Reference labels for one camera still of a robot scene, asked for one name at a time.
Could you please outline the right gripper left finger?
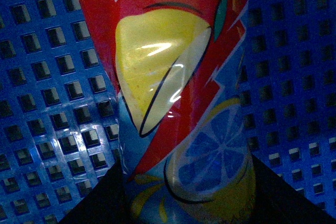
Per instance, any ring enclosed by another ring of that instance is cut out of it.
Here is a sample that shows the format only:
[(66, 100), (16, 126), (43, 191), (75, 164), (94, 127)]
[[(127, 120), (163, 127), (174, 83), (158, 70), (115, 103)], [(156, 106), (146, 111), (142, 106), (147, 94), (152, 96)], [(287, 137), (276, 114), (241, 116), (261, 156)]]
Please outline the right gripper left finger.
[(130, 223), (120, 163), (115, 163), (94, 189), (60, 223)]

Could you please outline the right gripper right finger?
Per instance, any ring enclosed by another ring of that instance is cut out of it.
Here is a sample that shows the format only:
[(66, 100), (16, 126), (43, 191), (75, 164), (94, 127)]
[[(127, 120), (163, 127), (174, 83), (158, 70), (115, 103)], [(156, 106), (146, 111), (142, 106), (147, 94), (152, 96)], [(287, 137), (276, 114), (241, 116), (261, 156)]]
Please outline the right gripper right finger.
[(253, 156), (256, 203), (249, 223), (335, 223), (335, 219), (293, 189)]

